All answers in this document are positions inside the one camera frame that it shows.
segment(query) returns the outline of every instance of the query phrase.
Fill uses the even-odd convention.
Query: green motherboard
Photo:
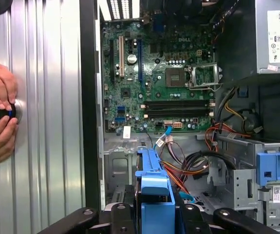
[[[106,132],[123,126],[159,132],[169,125],[192,132],[211,125],[213,90],[190,88],[214,82],[212,67],[199,66],[215,62],[209,26],[154,32],[152,24],[112,22],[103,25],[102,37]]]

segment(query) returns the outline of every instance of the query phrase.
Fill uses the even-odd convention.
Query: cpu socket
[[[184,68],[167,68],[165,73],[166,73],[166,87],[185,86]]]

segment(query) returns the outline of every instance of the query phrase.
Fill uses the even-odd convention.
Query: wire
[[[146,135],[149,136],[151,147],[153,148],[153,140],[151,139],[151,137],[150,137],[150,135],[149,135],[149,133],[147,131],[145,131],[145,133],[146,133]]]

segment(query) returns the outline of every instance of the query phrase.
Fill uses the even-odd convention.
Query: screw
[[[188,210],[193,210],[194,209],[194,207],[190,204],[187,204],[186,207],[187,207]]]
[[[228,216],[229,215],[229,212],[226,211],[226,210],[221,210],[220,213],[223,214],[224,216]]]
[[[91,210],[85,210],[85,212],[83,213],[84,215],[92,215],[93,214],[93,211]]]

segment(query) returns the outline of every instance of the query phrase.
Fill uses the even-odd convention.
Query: corrugated metal panel
[[[0,63],[23,106],[0,164],[0,234],[34,234],[85,203],[79,0],[14,0],[0,16]]]

